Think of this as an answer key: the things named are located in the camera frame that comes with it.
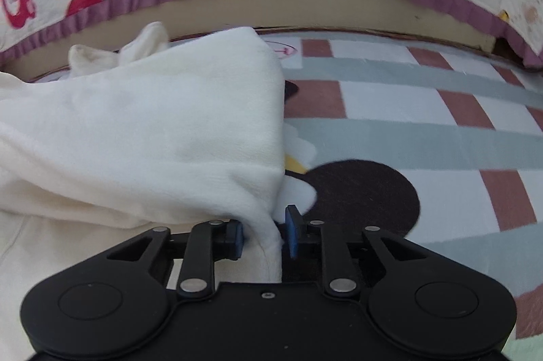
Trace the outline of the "checkered pink grey rug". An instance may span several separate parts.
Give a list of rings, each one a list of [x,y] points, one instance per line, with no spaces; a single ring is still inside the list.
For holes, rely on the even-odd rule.
[[[302,32],[285,77],[274,216],[404,235],[503,283],[511,338],[542,334],[542,77],[419,41]]]

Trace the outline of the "light green garment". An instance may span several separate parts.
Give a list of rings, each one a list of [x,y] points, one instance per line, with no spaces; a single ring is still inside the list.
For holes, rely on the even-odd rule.
[[[528,338],[509,338],[503,354],[513,361],[543,361],[543,334]]]

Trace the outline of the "beige bed base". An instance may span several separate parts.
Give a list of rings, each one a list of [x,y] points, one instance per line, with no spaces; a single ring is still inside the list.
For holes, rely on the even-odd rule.
[[[65,66],[75,44],[116,51],[155,21],[165,25],[172,39],[251,26],[261,33],[331,29],[408,35],[486,53],[495,42],[494,37],[411,0],[177,0],[92,25],[8,60],[1,69],[30,81]]]

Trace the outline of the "white fleece garment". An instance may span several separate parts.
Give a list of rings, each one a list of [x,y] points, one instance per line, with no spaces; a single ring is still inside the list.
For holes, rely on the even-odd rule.
[[[1,76],[1,356],[44,278],[156,225],[242,222],[231,281],[277,282],[284,176],[281,64],[250,27],[171,46],[147,25],[119,52],[75,45],[54,82]]]

